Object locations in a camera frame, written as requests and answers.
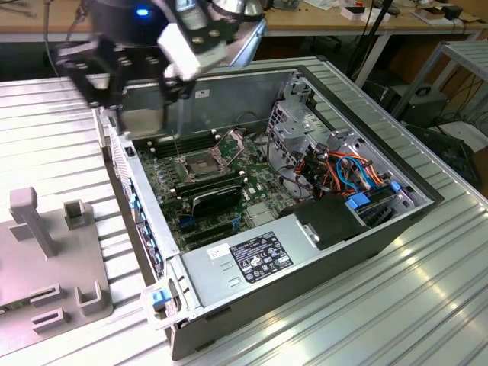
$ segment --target blue drive bracket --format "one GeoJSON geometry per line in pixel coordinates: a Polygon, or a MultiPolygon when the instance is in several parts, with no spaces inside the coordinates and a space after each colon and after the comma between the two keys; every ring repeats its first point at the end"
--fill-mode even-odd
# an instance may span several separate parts
{"type": "Polygon", "coordinates": [[[172,294],[169,288],[161,288],[157,291],[153,291],[152,295],[152,307],[154,311],[160,311],[165,308],[165,304],[172,299],[172,294]]]}
{"type": "Polygon", "coordinates": [[[369,204],[370,202],[371,201],[368,197],[366,197],[366,194],[364,193],[353,194],[349,196],[347,200],[347,204],[353,210],[357,210],[359,207],[369,204]]]}

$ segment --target white paper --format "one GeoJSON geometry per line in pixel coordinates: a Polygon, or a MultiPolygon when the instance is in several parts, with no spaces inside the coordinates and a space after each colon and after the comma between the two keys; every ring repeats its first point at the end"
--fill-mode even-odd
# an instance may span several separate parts
{"type": "Polygon", "coordinates": [[[229,243],[225,242],[219,246],[214,246],[213,248],[207,249],[207,254],[212,260],[220,258],[223,255],[230,254],[229,243]]]}
{"type": "Polygon", "coordinates": [[[307,4],[320,8],[322,10],[329,10],[332,6],[339,6],[338,0],[304,0],[307,4]]]}

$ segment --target motherboard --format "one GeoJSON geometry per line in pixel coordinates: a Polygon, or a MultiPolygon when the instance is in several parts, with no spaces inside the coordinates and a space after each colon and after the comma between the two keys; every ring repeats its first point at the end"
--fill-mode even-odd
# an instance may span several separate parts
{"type": "Polygon", "coordinates": [[[235,128],[145,144],[140,160],[183,252],[275,220],[297,202],[270,170],[260,133],[235,128]]]}

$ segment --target blue led light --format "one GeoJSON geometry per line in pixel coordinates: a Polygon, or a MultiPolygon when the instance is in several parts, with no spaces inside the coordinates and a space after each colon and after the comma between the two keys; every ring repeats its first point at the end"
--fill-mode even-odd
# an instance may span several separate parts
{"type": "Polygon", "coordinates": [[[137,15],[139,15],[141,18],[145,18],[149,15],[149,10],[145,8],[139,8],[136,10],[137,15]]]}

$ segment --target blue cable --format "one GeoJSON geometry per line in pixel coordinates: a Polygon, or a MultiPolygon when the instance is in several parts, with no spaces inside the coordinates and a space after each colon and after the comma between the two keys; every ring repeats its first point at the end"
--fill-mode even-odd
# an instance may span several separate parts
{"type": "Polygon", "coordinates": [[[339,179],[345,184],[345,185],[348,185],[349,187],[353,187],[354,190],[357,192],[359,192],[358,188],[353,185],[352,183],[346,181],[344,179],[344,177],[342,176],[342,173],[341,173],[341,160],[342,159],[348,159],[348,160],[351,160],[354,164],[356,164],[357,167],[359,167],[359,171],[361,172],[361,174],[363,175],[363,178],[365,179],[365,181],[371,186],[371,187],[377,187],[377,185],[374,183],[374,181],[366,174],[366,172],[364,171],[361,163],[353,158],[352,156],[344,156],[342,158],[340,158],[338,161],[337,161],[337,165],[335,167],[335,170],[337,171],[337,175],[339,177],[339,179]]]}
{"type": "Polygon", "coordinates": [[[350,182],[346,181],[346,180],[344,179],[344,177],[342,176],[342,173],[341,173],[341,160],[342,160],[342,159],[344,159],[344,158],[341,158],[341,159],[339,159],[339,160],[337,161],[337,165],[336,165],[336,167],[335,167],[335,170],[337,171],[337,175],[338,175],[339,179],[342,181],[342,183],[344,183],[345,185],[348,185],[349,187],[354,188],[354,190],[356,191],[356,193],[358,193],[358,192],[359,192],[358,187],[356,187],[356,186],[355,186],[355,185],[353,185],[352,183],[350,183],[350,182]]]}

